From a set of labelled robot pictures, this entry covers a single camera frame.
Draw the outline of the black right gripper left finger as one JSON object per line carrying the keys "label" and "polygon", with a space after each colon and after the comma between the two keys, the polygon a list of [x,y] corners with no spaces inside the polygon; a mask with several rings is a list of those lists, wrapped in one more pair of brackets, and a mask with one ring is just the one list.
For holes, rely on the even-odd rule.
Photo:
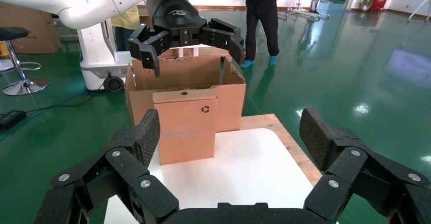
{"label": "black right gripper left finger", "polygon": [[179,201],[148,168],[159,139],[159,114],[149,109],[101,151],[54,175],[35,223],[89,223],[113,196],[139,223],[163,223],[179,210]]}

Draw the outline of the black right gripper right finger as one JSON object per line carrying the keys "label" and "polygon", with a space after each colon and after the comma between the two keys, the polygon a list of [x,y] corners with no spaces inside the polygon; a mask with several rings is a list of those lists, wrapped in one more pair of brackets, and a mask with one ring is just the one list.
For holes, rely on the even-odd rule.
{"label": "black right gripper right finger", "polygon": [[430,223],[430,180],[371,150],[351,130],[302,111],[299,134],[322,177],[304,209],[325,223],[338,221],[353,195],[365,199],[387,223]]}

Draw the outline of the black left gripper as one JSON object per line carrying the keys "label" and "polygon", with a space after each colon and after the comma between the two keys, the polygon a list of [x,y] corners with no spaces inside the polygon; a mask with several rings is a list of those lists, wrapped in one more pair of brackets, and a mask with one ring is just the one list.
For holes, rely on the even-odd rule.
{"label": "black left gripper", "polygon": [[207,23],[188,0],[147,0],[146,8],[153,29],[141,24],[128,43],[131,57],[153,70],[156,78],[161,76],[159,56],[171,47],[204,44],[227,50],[238,65],[244,64],[246,51],[240,28],[218,18]]}

